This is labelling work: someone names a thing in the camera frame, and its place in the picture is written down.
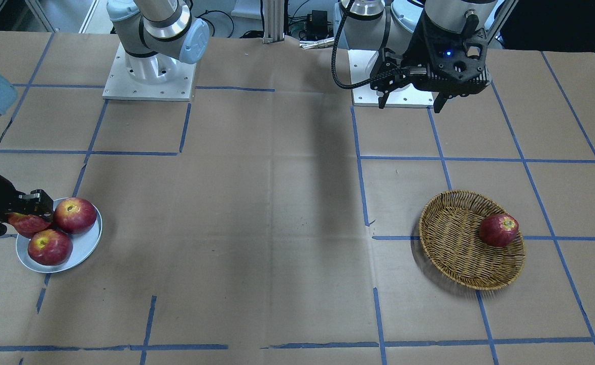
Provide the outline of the red yellow apple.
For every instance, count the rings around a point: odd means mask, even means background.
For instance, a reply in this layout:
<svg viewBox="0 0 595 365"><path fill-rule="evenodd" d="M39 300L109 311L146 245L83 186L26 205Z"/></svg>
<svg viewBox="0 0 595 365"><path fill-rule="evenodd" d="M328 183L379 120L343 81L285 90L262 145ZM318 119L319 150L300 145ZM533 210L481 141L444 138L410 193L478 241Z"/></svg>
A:
<svg viewBox="0 0 595 365"><path fill-rule="evenodd" d="M33 214L11 212L8 213L7 220L18 234L28 239L52 226L52 222Z"/></svg>

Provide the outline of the red apple on plate back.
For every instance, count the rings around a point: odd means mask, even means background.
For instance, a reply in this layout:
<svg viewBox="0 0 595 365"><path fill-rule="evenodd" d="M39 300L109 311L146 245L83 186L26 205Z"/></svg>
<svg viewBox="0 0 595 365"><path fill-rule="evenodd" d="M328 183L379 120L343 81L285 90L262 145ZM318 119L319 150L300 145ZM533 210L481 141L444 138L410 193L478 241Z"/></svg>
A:
<svg viewBox="0 0 595 365"><path fill-rule="evenodd" d="M84 234L95 224L98 213L95 206L80 197L61 200L54 210L54 223L68 234Z"/></svg>

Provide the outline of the red apple on plate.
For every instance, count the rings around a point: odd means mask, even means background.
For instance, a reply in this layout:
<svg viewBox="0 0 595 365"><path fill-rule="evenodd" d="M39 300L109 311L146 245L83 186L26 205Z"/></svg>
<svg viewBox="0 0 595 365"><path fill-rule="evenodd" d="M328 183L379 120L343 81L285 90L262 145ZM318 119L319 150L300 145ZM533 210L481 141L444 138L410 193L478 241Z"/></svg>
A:
<svg viewBox="0 0 595 365"><path fill-rule="evenodd" d="M54 210L54 223L68 234L84 234L95 224L98 213L95 206L80 197L61 200Z"/></svg>
<svg viewBox="0 0 595 365"><path fill-rule="evenodd" d="M59 230L47 229L33 235L27 246L27 254L38 264L58 266L72 256L73 242Z"/></svg>

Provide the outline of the red apple on plate front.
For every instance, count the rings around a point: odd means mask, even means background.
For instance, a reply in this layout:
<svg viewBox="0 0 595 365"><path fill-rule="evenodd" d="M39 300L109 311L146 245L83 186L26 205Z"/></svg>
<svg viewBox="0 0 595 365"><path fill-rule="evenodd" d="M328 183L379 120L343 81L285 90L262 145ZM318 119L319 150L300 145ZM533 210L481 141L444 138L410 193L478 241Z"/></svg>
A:
<svg viewBox="0 0 595 365"><path fill-rule="evenodd" d="M38 264L58 266L72 256L73 242L59 230L47 229L33 235L27 246L27 254Z"/></svg>

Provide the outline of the light blue plate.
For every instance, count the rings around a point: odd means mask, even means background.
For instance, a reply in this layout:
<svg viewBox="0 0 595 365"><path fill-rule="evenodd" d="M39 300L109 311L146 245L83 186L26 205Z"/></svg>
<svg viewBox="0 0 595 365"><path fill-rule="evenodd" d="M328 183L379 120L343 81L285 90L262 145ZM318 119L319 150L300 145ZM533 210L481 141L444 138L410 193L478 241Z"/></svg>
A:
<svg viewBox="0 0 595 365"><path fill-rule="evenodd" d="M54 210L58 203L63 199L58 199L54 201ZM53 222L52 226L48 229L59 230L66 233L73 242L73 251L72 256L63 264L58 266L44 266L42 264L38 264L33 259L31 259L27 254L27 246L30 239L21 236L20 234L17 237L15 243L15 249L17 252L17 256L19 261L21 261L27 268L39 272L39 273L56 273L56 272L63 272L64 270L68 270L76 265L80 264L87 259L98 246L101 233L102 233L102 218L98 208L96 208L96 212L98 216L94 225L89 229L88 232L84 234L68 234L58 228L56 224Z"/></svg>

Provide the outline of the dark red apple in basket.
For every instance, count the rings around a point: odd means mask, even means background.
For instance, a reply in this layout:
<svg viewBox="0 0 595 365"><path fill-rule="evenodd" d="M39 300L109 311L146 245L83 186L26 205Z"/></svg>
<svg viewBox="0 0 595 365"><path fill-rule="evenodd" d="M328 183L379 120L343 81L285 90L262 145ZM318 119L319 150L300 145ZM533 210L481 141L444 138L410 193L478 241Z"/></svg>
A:
<svg viewBox="0 0 595 365"><path fill-rule="evenodd" d="M480 240L492 247L506 247L518 234L518 221L508 213L494 213L480 224Z"/></svg>

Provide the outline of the aluminium frame post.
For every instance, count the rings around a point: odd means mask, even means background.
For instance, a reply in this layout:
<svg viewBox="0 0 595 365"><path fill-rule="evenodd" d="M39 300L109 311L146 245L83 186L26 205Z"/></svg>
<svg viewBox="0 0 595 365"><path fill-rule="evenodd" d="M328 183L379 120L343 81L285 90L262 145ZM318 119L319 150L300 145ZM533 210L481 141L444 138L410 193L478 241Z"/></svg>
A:
<svg viewBox="0 0 595 365"><path fill-rule="evenodd" d="M287 1L260 1L262 7L263 44L282 42L285 37Z"/></svg>

